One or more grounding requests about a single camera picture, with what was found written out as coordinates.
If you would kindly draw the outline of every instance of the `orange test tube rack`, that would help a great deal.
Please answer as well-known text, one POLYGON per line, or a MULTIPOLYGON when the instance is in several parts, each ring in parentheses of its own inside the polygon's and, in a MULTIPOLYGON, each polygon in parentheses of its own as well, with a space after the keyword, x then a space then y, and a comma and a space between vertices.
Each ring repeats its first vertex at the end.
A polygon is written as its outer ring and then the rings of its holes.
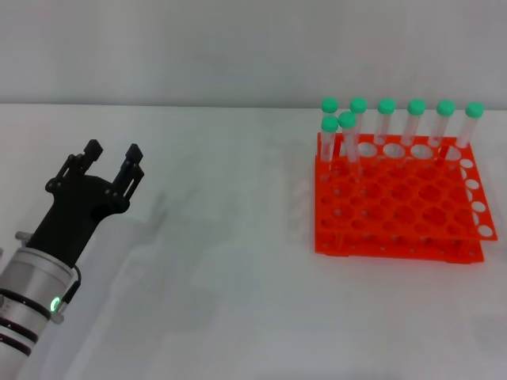
POLYGON ((328 256, 367 256, 484 261, 481 240, 497 240, 470 144, 459 159, 445 160, 456 138, 438 148, 399 135, 382 146, 373 135, 358 139, 360 164, 351 166, 336 134, 331 163, 315 156, 315 251, 328 256))

